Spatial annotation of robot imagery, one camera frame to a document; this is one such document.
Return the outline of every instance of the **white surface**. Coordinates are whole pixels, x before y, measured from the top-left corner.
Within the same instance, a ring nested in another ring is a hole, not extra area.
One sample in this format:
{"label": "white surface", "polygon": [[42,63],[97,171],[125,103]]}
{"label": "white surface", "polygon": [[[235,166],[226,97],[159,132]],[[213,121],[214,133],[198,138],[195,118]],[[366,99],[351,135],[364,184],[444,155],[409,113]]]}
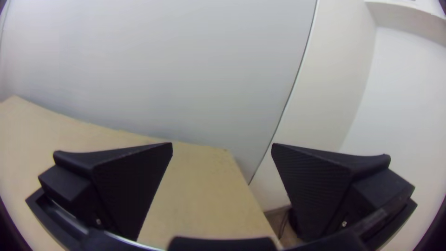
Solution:
{"label": "white surface", "polygon": [[[363,0],[320,0],[312,29],[273,142],[337,151],[366,86],[376,27]],[[289,204],[270,150],[250,184],[265,211]]]}
{"label": "white surface", "polygon": [[438,0],[366,0],[378,26],[412,33],[446,46],[446,15]]}
{"label": "white surface", "polygon": [[388,153],[418,208],[384,250],[412,250],[446,193],[446,48],[379,28],[364,97],[341,152]]}
{"label": "white surface", "polygon": [[292,88],[316,0],[14,0],[0,82],[115,129],[228,148],[249,180]]}
{"label": "white surface", "polygon": [[383,3],[409,7],[446,19],[446,15],[438,0],[365,0],[370,3]]}

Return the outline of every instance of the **wooden board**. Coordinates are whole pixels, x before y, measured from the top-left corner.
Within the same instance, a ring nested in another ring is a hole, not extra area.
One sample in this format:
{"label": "wooden board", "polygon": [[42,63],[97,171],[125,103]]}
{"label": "wooden board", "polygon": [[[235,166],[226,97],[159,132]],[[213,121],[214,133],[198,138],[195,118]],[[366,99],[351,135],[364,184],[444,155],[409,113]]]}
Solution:
{"label": "wooden board", "polygon": [[[37,176],[54,164],[53,151],[89,152],[156,142],[165,140],[81,122],[11,97],[0,104],[0,194],[31,248],[59,250],[25,203],[40,187]],[[180,142],[173,142],[173,158],[138,242],[164,249],[174,236],[270,236],[278,244],[231,154]]]}

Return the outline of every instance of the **textured black plastic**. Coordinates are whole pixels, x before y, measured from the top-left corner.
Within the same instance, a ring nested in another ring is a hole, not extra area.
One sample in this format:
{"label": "textured black plastic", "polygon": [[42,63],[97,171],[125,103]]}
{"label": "textured black plastic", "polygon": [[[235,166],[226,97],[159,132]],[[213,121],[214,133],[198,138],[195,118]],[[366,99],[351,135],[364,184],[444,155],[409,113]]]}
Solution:
{"label": "textured black plastic", "polygon": [[93,182],[112,221],[107,230],[136,240],[172,158],[172,143],[87,153],[56,151],[53,157],[57,166]]}
{"label": "textured black plastic", "polygon": [[268,238],[206,240],[175,237],[168,251],[277,251],[274,242]]}
{"label": "textured black plastic", "polygon": [[353,180],[390,163],[388,155],[353,156],[283,144],[273,144],[271,155],[306,241],[324,234]]}

